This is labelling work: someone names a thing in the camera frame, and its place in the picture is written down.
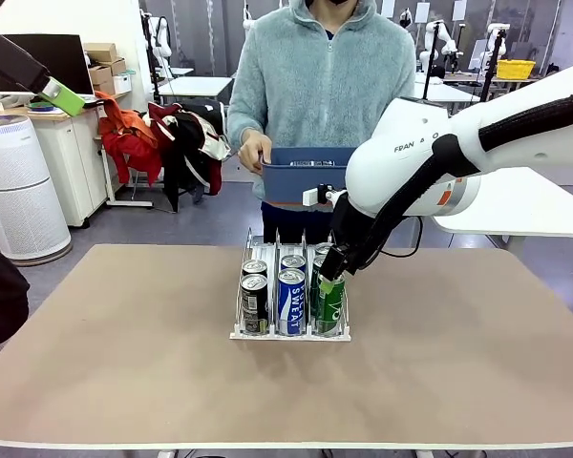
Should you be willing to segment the person's right hand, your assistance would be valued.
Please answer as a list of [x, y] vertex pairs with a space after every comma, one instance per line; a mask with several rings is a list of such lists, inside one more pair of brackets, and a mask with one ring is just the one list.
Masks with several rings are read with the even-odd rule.
[[271, 162], [271, 139], [259, 131], [246, 129], [242, 135], [242, 146], [238, 152], [241, 164], [251, 173], [260, 176], [263, 165]]

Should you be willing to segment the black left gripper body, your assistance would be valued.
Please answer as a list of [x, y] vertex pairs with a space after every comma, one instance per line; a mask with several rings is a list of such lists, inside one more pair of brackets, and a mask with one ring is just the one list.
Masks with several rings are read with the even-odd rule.
[[48, 84], [47, 68], [1, 34], [0, 76], [30, 92], [42, 92]]

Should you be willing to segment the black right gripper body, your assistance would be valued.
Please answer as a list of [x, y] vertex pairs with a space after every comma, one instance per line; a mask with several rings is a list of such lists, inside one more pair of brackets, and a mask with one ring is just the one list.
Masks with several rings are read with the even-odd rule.
[[359, 253], [369, 248], [371, 218], [357, 210], [347, 192], [336, 201], [330, 228], [334, 244], [342, 253]]

